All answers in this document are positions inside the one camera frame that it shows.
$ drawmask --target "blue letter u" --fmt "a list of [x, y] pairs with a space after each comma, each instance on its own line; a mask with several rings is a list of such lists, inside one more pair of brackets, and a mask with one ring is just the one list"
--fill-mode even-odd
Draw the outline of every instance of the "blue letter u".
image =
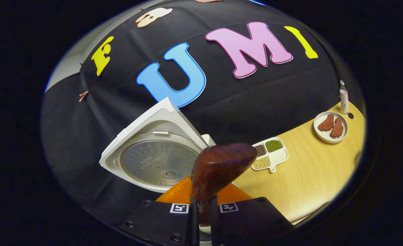
[[187, 43], [181, 43], [164, 54], [165, 60], [173, 59], [188, 76], [189, 83], [185, 89], [173, 90], [159, 73], [158, 63], [148, 65], [136, 78], [136, 82], [144, 85], [156, 101], [169, 97], [180, 108], [194, 101], [205, 89], [205, 73], [188, 53], [188, 47]]

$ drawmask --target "white wall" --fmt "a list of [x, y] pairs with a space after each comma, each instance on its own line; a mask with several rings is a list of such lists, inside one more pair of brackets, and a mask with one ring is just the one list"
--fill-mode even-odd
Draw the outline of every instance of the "white wall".
[[78, 41], [69, 51], [64, 55], [62, 60], [53, 70], [53, 73], [48, 81], [47, 91], [50, 87], [55, 85], [62, 79], [78, 73], [80, 69], [80, 63], [83, 63], [87, 56], [92, 52], [92, 49], [100, 42], [110, 31], [119, 26], [121, 23], [139, 13], [141, 9], [146, 9], [156, 3], [163, 0], [151, 0], [141, 4], [138, 4], [117, 16], [111, 18], [107, 22], [101, 24], [94, 30], [90, 31], [80, 41]]

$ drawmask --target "wooden paddle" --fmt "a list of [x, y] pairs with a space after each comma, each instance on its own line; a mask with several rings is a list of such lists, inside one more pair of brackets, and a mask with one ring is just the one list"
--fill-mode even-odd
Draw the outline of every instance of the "wooden paddle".
[[191, 193], [200, 205], [200, 226], [211, 225], [209, 200], [244, 173], [257, 155], [256, 148], [246, 143], [211, 146], [198, 155], [192, 168]]

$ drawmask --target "meat slice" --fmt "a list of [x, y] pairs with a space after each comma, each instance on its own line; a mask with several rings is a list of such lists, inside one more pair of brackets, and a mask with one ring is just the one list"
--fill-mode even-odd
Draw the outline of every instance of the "meat slice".
[[334, 127], [334, 114], [328, 115], [328, 117], [318, 126], [320, 131], [329, 131]]
[[337, 138], [340, 137], [343, 134], [343, 125], [341, 124], [341, 118], [337, 118], [335, 120], [335, 126], [334, 129], [332, 129], [331, 134], [329, 136], [331, 136], [331, 138]]

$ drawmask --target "inner lid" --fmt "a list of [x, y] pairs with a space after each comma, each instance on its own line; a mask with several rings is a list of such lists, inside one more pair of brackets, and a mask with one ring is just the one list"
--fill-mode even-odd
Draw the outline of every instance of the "inner lid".
[[124, 170], [141, 182], [173, 186], [191, 174], [197, 152], [166, 140], [149, 140], [127, 147], [121, 155]]

